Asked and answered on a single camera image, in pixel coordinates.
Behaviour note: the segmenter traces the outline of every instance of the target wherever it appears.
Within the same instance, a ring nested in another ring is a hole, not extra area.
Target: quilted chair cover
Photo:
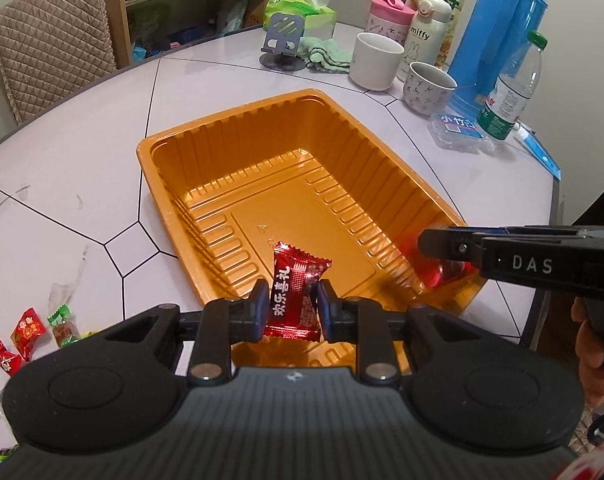
[[[4,6],[0,70],[18,124],[115,72],[104,0],[13,0]]]

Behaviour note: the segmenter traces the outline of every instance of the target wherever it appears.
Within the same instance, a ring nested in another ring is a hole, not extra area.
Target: human hand
[[[593,332],[582,298],[575,298],[570,316],[573,321],[581,323],[575,341],[579,380],[584,388],[586,403],[596,408],[604,402],[604,342]]]

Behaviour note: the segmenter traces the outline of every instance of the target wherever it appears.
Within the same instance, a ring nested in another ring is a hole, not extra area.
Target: black cable
[[[588,433],[586,434],[588,441],[594,446],[598,446],[604,442],[602,432],[600,431],[604,426],[604,414],[596,418],[591,425],[588,427]]]

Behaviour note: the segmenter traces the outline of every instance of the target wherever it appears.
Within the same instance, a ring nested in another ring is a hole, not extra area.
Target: blue thermos flask
[[[450,107],[474,118],[506,60],[537,30],[546,0],[477,0],[448,73],[458,89]]]

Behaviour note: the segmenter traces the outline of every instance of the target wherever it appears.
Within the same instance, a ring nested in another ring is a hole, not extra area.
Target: round table
[[[352,49],[358,32],[338,24],[335,38]],[[34,306],[46,316],[51,285],[73,283],[78,275],[70,307],[81,332],[159,303],[200,309],[142,178],[136,146],[172,126],[298,89],[335,99],[467,224],[548,223],[553,178],[521,147],[509,144],[499,158],[440,149],[426,120],[401,101],[399,81],[387,92],[366,92],[346,75],[273,72],[258,62],[264,37],[253,29],[150,59],[48,109],[0,144],[0,338],[6,344],[23,311]],[[462,317],[518,342],[533,295],[488,282]],[[47,335],[34,357],[55,349]],[[178,371],[185,366],[183,359]],[[0,390],[7,379],[0,368]],[[0,415],[0,447],[13,443]]]

